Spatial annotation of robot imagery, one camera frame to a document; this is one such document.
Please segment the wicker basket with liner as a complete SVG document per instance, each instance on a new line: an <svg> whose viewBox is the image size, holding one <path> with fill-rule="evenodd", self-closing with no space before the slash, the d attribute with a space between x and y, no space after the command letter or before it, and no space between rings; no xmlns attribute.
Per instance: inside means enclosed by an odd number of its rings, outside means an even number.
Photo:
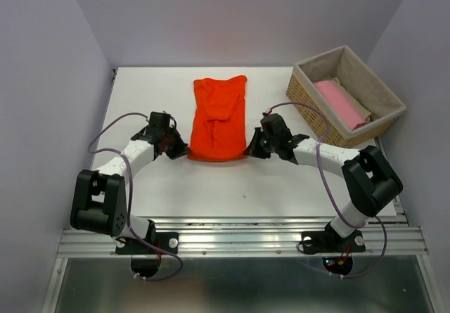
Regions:
<svg viewBox="0 0 450 313"><path fill-rule="evenodd" d="M385 133L405 104L348 46L294 64L286 96L326 116L324 142L353 148Z"/></svg>

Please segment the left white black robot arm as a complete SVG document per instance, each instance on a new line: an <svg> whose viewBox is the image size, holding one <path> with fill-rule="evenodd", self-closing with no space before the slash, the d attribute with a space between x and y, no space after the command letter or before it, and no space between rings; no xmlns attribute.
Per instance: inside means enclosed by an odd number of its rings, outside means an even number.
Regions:
<svg viewBox="0 0 450 313"><path fill-rule="evenodd" d="M157 246L153 221L131 214L134 177L161 155L175 160L188 154L176 128L176 120L168 113L126 113L112 121L114 125L128 116L146 120L143 129L133 135L123 150L88 146L88 152L114 153L115 157L94 170L82 170L75 183L70 225L113 238L132 239L140 252Z"/></svg>

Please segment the orange t shirt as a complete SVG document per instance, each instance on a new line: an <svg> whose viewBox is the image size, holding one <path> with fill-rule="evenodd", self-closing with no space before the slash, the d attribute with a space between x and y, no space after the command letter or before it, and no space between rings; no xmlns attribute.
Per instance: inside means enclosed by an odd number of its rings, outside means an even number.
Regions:
<svg viewBox="0 0 450 313"><path fill-rule="evenodd" d="M196 111L188 159L227 162L244 158L247 77L193 81Z"/></svg>

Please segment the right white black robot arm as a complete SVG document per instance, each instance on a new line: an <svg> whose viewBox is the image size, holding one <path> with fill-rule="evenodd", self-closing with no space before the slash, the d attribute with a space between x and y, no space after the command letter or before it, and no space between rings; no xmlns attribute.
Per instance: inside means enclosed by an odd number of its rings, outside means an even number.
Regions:
<svg viewBox="0 0 450 313"><path fill-rule="evenodd" d="M337 216L323 233L323 241L332 250L346 245L354 231L376 217L404 189L379 148L341 148L304 134L294 135L276 113L262 118L244 151L244 155L260 159L273 153L292 164L318 168L323 183L325 172L344 179L350 201L342 209L332 202Z"/></svg>

